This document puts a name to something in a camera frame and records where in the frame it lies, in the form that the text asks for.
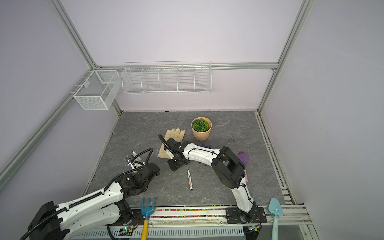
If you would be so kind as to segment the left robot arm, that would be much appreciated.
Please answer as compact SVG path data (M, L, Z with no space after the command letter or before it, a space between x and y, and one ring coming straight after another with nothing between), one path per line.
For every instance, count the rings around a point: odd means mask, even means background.
M156 164L145 161L91 194L58 205L48 202L41 206L21 238L69 240L101 226L129 224L135 215L126 199L145 192L159 174Z

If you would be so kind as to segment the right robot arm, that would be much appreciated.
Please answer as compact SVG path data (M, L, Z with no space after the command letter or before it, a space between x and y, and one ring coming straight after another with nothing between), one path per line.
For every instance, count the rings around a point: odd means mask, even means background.
M209 149L194 143L176 142L170 138L167 141L162 135L159 139L164 144L164 150L170 157L168 165L176 171L191 161L211 166L220 182L231 189L237 206L228 207L226 219L229 224L264 224L267 222L263 208L259 207L251 197L246 183L246 167L241 160L229 149Z

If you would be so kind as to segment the tan pot green plant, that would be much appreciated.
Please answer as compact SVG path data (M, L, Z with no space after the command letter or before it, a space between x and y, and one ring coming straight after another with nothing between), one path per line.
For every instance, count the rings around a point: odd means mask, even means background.
M192 121L192 131L196 140L205 141L209 138L212 130L212 122L205 117L198 117Z

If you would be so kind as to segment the purple object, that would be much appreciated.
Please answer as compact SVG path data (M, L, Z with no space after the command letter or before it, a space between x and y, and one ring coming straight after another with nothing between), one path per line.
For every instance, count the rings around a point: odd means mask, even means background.
M244 152L239 152L238 154L237 154L237 157L238 157L238 159L245 165L246 163L248 163L249 162L249 157L248 157L248 155L246 154L246 153L244 153Z

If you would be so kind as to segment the pink eraser stick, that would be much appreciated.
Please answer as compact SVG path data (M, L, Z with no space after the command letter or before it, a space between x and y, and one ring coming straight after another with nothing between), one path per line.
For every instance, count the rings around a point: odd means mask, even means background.
M244 172L245 172L245 180L246 180L246 183L247 183L248 182L248 174L247 174L246 170L244 170Z

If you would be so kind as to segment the white mesh box basket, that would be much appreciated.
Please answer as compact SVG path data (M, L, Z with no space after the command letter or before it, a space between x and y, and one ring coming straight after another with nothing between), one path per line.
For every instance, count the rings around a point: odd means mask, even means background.
M74 98L84 110L109 110L121 87L117 70L93 70Z

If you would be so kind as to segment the light blue garden trowel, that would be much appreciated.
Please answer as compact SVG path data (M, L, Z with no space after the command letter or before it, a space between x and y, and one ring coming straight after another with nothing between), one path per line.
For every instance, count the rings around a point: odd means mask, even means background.
M272 236L271 240L278 240L278 235L279 235L279 217L284 216L284 211L282 209L282 206L280 202L272 198L269 203L268 210L271 214L274 215L274 220L273 220L273 228L272 228Z

